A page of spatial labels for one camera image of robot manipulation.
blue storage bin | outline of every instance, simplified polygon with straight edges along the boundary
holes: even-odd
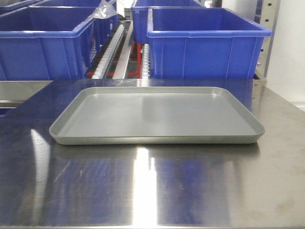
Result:
[[[134,0],[131,6],[133,37],[137,43],[148,43],[147,15],[153,7],[202,7],[197,0]]]
[[[30,6],[40,0],[0,0],[0,14]]]
[[[101,3],[101,0],[44,0],[42,2],[36,3],[34,6],[39,7],[58,7],[58,6],[66,6],[66,7],[98,7]],[[99,30],[100,30],[100,45],[104,45],[108,36],[110,35],[114,24],[116,25],[118,19],[117,15],[109,18],[109,19],[100,19],[99,20]]]
[[[272,31],[223,8],[149,9],[152,78],[253,78]]]
[[[94,8],[27,7],[0,16],[0,80],[84,78],[99,51]]]

